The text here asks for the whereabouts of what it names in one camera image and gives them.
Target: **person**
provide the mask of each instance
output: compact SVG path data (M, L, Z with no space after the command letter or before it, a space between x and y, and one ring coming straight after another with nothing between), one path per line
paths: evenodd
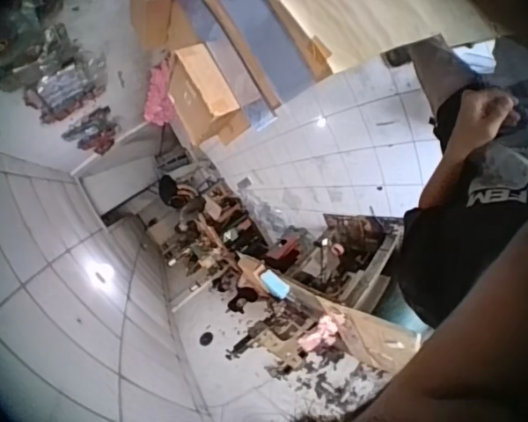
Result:
M294 421L528 421L528 222L374 399Z
M256 290L251 287L237 287L237 295L233 297L228 303L227 308L232 312L238 312L240 314L245 313L245 305L255 303L258 301L259 295Z
M409 306L436 328L528 221L528 51L496 42L497 70L516 57L516 78L474 73L441 36L408 50L443 157L418 207L405 214L394 277Z

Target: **tiled floor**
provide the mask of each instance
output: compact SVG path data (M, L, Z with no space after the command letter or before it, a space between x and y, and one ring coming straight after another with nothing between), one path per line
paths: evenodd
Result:
M492 65L487 45L462 54L473 55L478 66ZM277 114L273 125L248 131L229 146L217 139L202 144L271 236L290 224L318 235L323 213L402 216L416 206L442 156L412 64L388 69L381 59L372 60L331 76ZM244 178L251 184L239 190ZM320 358L313 356L314 370L282 380L266 371L275 360L262 349L225 359L224 350L265 315L258 303L244 315L225 313L229 296L204 290L175 315L215 422L289 420L303 411L337 415L386 383L386 376L348 356L321 369ZM207 347L199 342L205 331L215 336ZM344 393L324 393L337 388Z
M458 52L488 71L491 48ZM202 149L232 188L250 179L242 195L258 200L255 207L269 205L283 222L278 227L318 234L325 212L401 217L416 206L442 156L412 64L388 69L374 59L330 76L277 114L261 132L249 130L229 146L211 139Z
M227 360L225 350L246 335L248 326L266 316L263 303L249 304L244 315L226 312L232 296L231 292L204 289L174 314L214 422L287 422L302 412L340 415L356 408L387 382L385 374L359 365L349 356L328 363L312 354L309 366L281 380L266 370L275 366L275 359L262 348ZM201 346L200 336L206 331L214 338L208 346ZM336 393L338 388L343 393Z

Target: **pink cloth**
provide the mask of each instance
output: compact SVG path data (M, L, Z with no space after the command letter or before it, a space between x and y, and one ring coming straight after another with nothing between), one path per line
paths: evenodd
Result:
M170 66L163 60L150 70L150 86L144 105L144 118L158 126L170 123L174 116L174 104L168 97Z
M332 346L336 341L338 324L344 324L343 319L335 322L329 315L325 315L319 320L319 324L309 334L305 334L297 342L306 352L315 350L320 345Z

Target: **wooden board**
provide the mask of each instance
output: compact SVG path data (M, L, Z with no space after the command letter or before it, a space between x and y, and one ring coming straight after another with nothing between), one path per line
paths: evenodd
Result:
M290 35L299 53L304 58L315 81L322 81L331 76L333 71L326 60L332 53L315 37L311 40L300 24L291 16L290 11L279 0L268 0L270 8Z
M344 315L341 338L350 354L367 365L396 374L421 347L419 333L325 299L319 301L328 315Z
M270 110L276 110L282 105L280 99L275 95L275 91L272 88L271 83L266 76L266 73L262 69L258 60L253 56L253 53L248 47L244 37L233 23L229 14L225 11L223 5L219 0L204 0L205 4L209 7L216 20L219 22L225 33L229 37L231 44L235 47L240 55L243 63L250 72L254 82L258 86L262 97L268 104Z
M489 40L495 29L468 0L280 0L332 51L333 72L441 33L450 45Z

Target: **fabric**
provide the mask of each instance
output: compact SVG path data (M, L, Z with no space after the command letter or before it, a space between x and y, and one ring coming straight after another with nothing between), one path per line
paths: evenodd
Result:
M465 87L480 90L481 82ZM435 135L444 151L458 116L461 94L437 114ZM397 279L408 304L437 327L528 221L528 81L511 87L522 120L474 151L444 207L405 215Z
M144 118L154 125L164 126L174 116L174 106L168 97L169 83L170 66L164 60L150 71L149 91L144 105Z

